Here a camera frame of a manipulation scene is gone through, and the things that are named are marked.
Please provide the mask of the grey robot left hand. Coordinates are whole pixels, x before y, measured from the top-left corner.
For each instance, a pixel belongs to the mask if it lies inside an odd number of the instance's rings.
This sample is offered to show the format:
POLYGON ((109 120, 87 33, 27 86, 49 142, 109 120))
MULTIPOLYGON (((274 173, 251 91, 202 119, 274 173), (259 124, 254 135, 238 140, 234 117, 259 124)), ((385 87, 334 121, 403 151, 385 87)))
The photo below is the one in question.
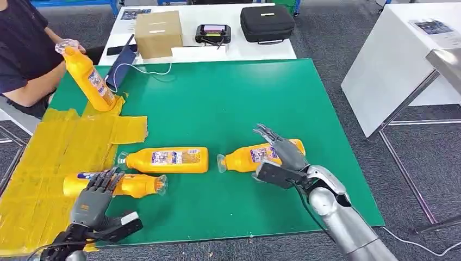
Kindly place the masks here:
POLYGON ((124 173, 118 167, 95 172, 77 197, 70 212, 70 221, 94 231, 119 226, 121 218, 108 217, 105 212, 123 175, 124 173))

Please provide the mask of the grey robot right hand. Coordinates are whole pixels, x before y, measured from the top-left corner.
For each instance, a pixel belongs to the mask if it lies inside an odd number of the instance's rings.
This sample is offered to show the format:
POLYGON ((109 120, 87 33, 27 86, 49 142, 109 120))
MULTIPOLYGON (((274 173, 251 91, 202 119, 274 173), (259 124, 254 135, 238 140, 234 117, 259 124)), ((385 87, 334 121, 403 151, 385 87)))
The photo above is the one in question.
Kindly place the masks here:
POLYGON ((265 125, 258 123, 254 132, 260 134, 275 150, 286 169, 301 171, 309 165, 302 151, 290 140, 280 136, 265 125))

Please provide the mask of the person's left hand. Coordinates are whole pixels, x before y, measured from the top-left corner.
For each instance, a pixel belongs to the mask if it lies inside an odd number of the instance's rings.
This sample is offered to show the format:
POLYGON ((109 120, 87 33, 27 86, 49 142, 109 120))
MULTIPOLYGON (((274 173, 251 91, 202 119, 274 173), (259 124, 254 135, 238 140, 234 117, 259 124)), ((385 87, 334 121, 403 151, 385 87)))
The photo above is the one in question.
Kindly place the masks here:
POLYGON ((80 51, 81 53, 86 52, 80 43, 74 39, 63 39, 61 42, 55 45, 55 51, 63 56, 73 55, 77 51, 80 51))

